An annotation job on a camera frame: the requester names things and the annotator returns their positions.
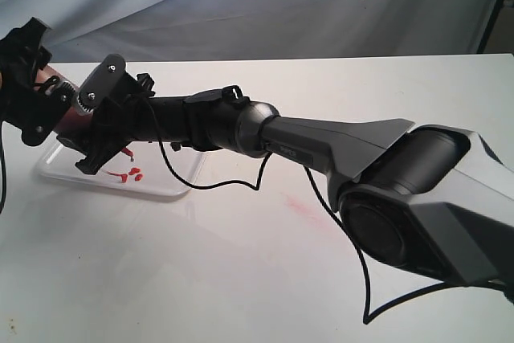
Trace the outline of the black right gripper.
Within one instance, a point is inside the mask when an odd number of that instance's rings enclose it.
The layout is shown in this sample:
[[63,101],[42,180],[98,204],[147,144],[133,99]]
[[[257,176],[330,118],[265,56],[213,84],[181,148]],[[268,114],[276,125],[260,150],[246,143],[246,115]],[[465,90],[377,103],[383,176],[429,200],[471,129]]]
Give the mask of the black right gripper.
[[154,95],[153,78],[148,73],[133,77],[125,72],[111,94],[92,112],[88,129],[78,130],[75,137],[57,136],[68,149],[82,153],[75,166],[87,175],[95,175],[108,161],[129,144],[129,125],[140,97]]

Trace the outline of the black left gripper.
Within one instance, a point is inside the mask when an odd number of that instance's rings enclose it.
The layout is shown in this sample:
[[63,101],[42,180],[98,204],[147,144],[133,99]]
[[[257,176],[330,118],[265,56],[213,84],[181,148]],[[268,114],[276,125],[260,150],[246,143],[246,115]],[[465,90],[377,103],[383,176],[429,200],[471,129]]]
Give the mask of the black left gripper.
[[35,82],[51,59],[42,45],[47,30],[45,23],[31,18],[1,40],[1,120],[21,130],[25,145],[41,145],[67,111],[59,102],[71,103],[75,96],[70,84],[58,85],[56,76]]

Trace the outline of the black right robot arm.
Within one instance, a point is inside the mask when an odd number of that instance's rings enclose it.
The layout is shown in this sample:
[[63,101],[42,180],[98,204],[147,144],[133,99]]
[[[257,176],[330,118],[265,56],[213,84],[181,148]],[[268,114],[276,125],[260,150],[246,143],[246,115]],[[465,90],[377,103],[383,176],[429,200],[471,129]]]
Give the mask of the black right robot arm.
[[277,155],[327,179],[328,212],[359,255],[435,280],[513,297],[513,172],[476,132],[405,119],[345,123],[281,116],[236,85],[157,97],[146,74],[89,76],[87,125],[58,132],[96,174],[130,143]]

